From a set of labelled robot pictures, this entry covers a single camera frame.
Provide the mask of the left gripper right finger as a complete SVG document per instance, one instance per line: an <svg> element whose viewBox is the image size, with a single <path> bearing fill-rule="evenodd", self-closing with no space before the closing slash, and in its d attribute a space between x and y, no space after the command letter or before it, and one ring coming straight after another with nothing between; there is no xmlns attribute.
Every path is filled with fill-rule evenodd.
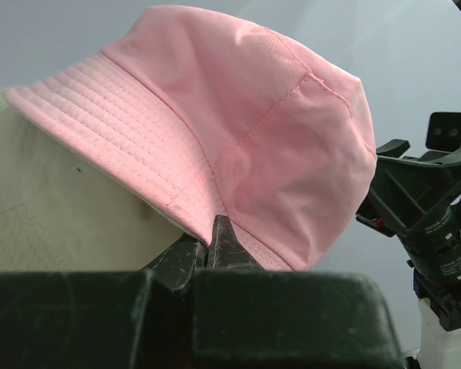
<svg viewBox="0 0 461 369"><path fill-rule="evenodd" d="M207 268L212 270L263 270L256 259L241 245L231 220L217 215L212 229L212 241L207 252Z"/></svg>

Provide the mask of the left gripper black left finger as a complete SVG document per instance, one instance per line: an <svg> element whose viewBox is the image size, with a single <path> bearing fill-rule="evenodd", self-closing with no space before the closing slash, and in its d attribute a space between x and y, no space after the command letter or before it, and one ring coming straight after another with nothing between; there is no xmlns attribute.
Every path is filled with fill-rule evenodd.
<svg viewBox="0 0 461 369"><path fill-rule="evenodd" d="M187 291L191 288L194 272L207 265L207 247L191 236L181 236L167 250L147 264L144 281L148 289L165 286L169 291Z"/></svg>

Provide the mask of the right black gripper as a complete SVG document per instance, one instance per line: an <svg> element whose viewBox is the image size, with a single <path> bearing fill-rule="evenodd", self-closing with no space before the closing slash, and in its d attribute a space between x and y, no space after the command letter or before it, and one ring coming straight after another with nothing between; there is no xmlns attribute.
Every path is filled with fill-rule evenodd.
<svg viewBox="0 0 461 369"><path fill-rule="evenodd" d="M406 156L407 140L376 150L375 176L356 218L399 237L415 269L438 284L461 282L461 147Z"/></svg>

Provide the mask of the pink bucket hat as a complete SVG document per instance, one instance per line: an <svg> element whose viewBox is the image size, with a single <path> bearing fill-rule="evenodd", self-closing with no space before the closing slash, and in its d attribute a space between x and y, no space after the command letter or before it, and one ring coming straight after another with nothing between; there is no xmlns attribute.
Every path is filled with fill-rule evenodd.
<svg viewBox="0 0 461 369"><path fill-rule="evenodd" d="M199 240L227 216L272 270L315 264L376 168L357 77L203 8L151 6L123 38L5 99Z"/></svg>

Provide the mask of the cream bucket hat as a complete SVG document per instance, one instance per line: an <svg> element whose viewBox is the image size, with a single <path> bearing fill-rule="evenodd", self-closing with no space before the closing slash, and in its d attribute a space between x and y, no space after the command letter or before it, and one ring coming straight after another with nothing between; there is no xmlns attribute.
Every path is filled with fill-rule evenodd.
<svg viewBox="0 0 461 369"><path fill-rule="evenodd" d="M181 235L0 91L0 272L138 270Z"/></svg>

